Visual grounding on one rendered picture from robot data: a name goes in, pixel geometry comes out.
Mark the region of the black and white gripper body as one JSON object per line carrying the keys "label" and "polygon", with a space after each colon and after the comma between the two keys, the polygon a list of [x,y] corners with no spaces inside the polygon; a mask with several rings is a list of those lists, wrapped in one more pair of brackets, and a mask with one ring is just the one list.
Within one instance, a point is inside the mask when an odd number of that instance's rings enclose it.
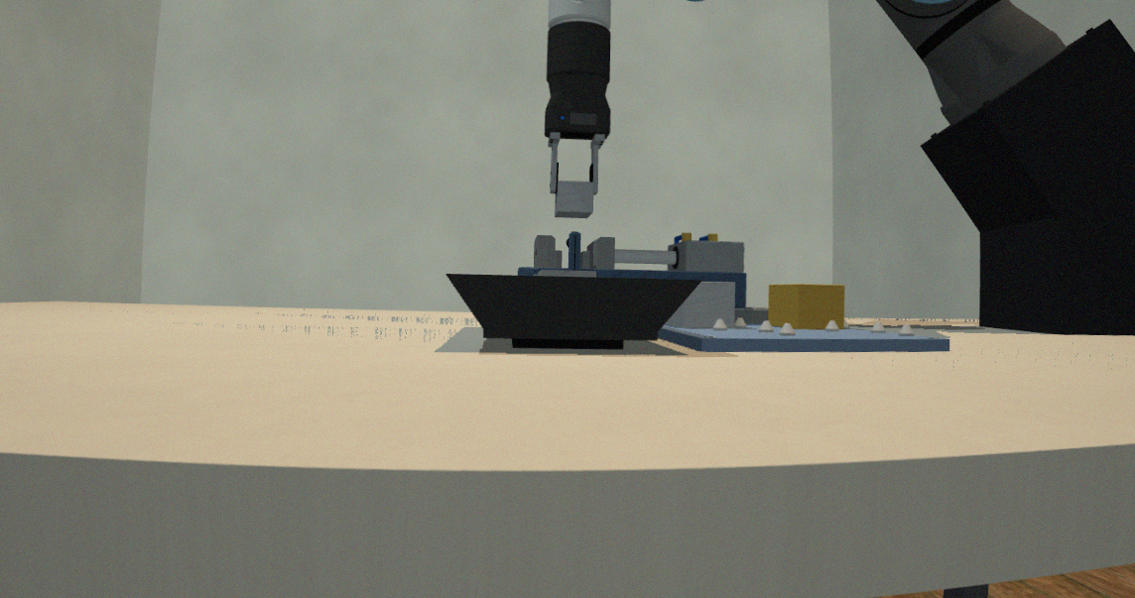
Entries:
{"label": "black and white gripper body", "polygon": [[[607,30],[606,30],[607,28]],[[609,135],[609,0],[549,0],[545,136]]]}

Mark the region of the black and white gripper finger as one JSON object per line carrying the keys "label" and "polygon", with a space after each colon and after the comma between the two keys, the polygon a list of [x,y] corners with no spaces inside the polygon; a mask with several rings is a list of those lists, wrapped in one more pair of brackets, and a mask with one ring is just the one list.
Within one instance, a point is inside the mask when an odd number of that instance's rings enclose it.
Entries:
{"label": "black and white gripper finger", "polygon": [[550,193],[557,193],[558,191],[558,178],[560,178],[560,163],[558,159],[558,143],[561,138],[560,132],[550,132],[549,136],[549,148],[552,148],[550,158]]}
{"label": "black and white gripper finger", "polygon": [[589,167],[589,182],[592,184],[592,195],[598,192],[598,149],[602,148],[602,143],[605,141],[604,134],[594,134],[592,141],[590,143],[591,149],[591,166]]}

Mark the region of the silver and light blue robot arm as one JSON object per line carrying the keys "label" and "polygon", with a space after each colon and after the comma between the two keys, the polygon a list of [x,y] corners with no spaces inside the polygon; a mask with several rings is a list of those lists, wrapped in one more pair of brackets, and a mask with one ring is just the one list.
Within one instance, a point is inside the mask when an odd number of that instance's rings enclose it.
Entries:
{"label": "silver and light blue robot arm", "polygon": [[926,65],[950,126],[1067,48],[1010,0],[876,1]]}

